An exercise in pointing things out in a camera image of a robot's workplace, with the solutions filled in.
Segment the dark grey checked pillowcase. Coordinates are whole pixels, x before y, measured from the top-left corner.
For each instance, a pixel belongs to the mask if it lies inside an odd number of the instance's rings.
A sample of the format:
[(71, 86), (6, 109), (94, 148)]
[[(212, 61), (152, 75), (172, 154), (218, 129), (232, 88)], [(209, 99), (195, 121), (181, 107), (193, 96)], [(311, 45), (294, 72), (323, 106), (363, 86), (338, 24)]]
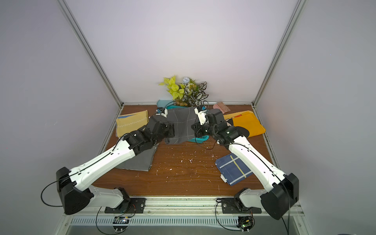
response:
[(174, 136), (165, 139), (167, 145), (178, 145), (195, 137), (192, 126), (199, 122), (195, 109), (174, 108), (167, 111), (167, 121), (174, 126)]

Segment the yellow black patterned pillowcase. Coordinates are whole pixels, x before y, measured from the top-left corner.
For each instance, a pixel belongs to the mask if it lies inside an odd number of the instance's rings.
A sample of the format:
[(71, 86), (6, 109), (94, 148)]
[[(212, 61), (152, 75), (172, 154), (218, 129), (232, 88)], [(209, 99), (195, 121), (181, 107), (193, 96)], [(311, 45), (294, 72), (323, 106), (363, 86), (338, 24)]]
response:
[(242, 111), (233, 114), (224, 115), (225, 120), (232, 119), (233, 125), (245, 128), (249, 134), (248, 137), (262, 135), (266, 132), (252, 111)]

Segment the mustard zigzag pillowcase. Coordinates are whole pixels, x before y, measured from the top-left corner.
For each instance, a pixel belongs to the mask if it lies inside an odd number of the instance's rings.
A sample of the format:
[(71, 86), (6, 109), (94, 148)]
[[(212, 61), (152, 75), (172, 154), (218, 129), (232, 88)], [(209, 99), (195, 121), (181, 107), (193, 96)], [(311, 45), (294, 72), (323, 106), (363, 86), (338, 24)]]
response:
[(120, 138), (124, 134), (138, 130), (147, 125), (148, 121), (149, 115), (147, 110), (121, 115), (116, 119), (116, 136)]

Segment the plain grey pillowcase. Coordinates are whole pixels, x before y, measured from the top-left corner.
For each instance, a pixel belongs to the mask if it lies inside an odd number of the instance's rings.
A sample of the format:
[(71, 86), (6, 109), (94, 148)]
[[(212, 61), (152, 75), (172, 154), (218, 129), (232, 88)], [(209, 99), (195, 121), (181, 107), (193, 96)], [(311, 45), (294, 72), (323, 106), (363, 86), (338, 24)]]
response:
[(122, 162), (115, 168), (135, 171), (150, 171), (157, 147), (158, 145), (155, 145), (151, 149), (148, 149), (139, 155)]

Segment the navy striped pillowcase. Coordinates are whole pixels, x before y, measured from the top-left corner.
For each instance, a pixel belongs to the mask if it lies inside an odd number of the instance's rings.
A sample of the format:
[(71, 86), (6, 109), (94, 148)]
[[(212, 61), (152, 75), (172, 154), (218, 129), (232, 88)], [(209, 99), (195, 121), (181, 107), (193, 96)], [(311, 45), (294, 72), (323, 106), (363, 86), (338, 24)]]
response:
[(217, 169), (220, 171), (220, 178), (230, 186), (250, 177), (253, 172), (235, 154), (230, 153), (215, 161)]

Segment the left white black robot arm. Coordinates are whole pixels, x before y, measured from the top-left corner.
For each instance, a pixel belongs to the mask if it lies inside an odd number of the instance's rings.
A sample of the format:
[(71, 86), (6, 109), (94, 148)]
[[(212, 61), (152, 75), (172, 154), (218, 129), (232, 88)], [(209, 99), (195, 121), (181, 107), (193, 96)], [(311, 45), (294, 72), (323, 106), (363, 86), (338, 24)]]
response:
[(111, 212), (127, 212), (130, 197), (123, 188), (104, 189), (93, 182), (119, 164), (150, 150), (165, 138), (174, 136), (174, 125), (163, 115), (153, 115), (147, 125), (124, 134), (106, 152), (90, 161), (56, 172), (57, 191), (65, 214), (72, 215), (86, 207), (104, 207)]

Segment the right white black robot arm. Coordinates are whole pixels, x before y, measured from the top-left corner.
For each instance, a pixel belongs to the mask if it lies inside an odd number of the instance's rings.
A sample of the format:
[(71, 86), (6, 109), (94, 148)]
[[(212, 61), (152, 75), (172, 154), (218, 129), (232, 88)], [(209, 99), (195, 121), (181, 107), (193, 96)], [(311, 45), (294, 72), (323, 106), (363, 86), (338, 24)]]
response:
[(279, 220), (299, 200), (299, 179), (267, 161), (248, 141), (248, 131), (229, 124), (218, 109), (207, 110), (200, 105), (194, 110), (198, 120), (192, 125), (195, 135), (209, 135), (236, 155), (258, 178), (263, 190), (253, 193), (244, 189), (235, 195), (238, 209), (263, 208)]

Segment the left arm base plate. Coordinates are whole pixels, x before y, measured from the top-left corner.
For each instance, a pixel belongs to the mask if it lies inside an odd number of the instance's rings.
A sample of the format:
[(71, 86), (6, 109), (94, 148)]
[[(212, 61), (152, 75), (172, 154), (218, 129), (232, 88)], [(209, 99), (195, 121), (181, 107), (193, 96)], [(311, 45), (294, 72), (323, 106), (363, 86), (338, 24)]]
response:
[(146, 205), (146, 198), (136, 197), (129, 198), (124, 200), (116, 208), (106, 207), (104, 213), (113, 213), (113, 214), (142, 214), (144, 212)]

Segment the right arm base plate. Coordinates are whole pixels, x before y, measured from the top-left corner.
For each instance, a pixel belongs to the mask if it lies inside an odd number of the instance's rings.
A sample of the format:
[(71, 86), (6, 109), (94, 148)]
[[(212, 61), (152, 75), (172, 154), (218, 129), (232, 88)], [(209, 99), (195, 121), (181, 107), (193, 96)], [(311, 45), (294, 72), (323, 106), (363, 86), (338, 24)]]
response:
[(218, 198), (216, 200), (221, 207), (223, 214), (261, 214), (261, 208), (250, 207), (246, 208), (236, 203), (234, 198)]

